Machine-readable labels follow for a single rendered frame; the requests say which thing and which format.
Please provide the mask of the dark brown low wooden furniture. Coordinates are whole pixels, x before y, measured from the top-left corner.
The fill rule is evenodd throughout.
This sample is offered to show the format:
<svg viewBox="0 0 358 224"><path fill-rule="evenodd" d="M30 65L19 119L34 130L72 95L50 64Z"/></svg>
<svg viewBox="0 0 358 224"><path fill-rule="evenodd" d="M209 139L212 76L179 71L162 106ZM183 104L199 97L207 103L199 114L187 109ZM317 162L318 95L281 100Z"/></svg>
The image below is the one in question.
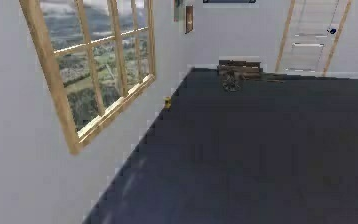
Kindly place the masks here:
<svg viewBox="0 0 358 224"><path fill-rule="evenodd" d="M235 92L240 89L241 81L260 78L263 69L260 62L220 60L217 72L222 78L223 89L227 92Z"/></svg>

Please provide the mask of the wooden framed window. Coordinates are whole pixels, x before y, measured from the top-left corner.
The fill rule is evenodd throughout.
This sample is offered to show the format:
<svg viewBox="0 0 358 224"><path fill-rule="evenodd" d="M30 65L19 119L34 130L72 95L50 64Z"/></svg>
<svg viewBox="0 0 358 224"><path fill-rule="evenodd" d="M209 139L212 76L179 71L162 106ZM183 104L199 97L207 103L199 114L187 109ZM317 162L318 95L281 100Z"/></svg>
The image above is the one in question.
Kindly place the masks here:
<svg viewBox="0 0 358 224"><path fill-rule="evenodd" d="M19 0L68 150L156 79L153 0Z"/></svg>

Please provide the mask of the brown framed wall picture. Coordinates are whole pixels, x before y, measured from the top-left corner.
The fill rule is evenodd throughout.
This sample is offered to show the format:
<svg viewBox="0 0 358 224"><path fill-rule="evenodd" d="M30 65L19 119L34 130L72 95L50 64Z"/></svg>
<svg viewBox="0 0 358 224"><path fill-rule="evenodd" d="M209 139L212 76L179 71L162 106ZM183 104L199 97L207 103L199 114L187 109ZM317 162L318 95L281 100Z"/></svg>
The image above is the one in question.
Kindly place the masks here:
<svg viewBox="0 0 358 224"><path fill-rule="evenodd" d="M185 10L185 34L188 34L193 30L193 5L187 5Z"/></svg>

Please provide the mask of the green framed wall picture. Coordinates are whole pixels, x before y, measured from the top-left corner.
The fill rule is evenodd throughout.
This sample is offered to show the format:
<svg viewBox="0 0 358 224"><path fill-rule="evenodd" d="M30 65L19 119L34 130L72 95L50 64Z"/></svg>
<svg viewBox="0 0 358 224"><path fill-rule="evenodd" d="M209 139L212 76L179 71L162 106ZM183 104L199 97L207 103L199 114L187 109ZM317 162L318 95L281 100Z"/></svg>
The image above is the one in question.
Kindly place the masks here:
<svg viewBox="0 0 358 224"><path fill-rule="evenodd" d="M179 21L179 9L181 6L181 0L173 0L174 4L174 22Z"/></svg>

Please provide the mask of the dark blue framed wall picture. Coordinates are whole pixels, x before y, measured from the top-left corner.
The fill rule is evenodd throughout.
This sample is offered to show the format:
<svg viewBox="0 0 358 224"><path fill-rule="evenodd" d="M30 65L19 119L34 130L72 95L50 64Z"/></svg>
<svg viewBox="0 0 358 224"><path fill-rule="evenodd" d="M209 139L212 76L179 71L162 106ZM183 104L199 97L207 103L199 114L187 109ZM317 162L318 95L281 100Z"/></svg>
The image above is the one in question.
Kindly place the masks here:
<svg viewBox="0 0 358 224"><path fill-rule="evenodd" d="M252 4L252 3L256 3L257 0L203 0L203 3L212 3L212 4L217 4L217 3L221 3L221 4L238 4L238 3L243 3L243 4Z"/></svg>

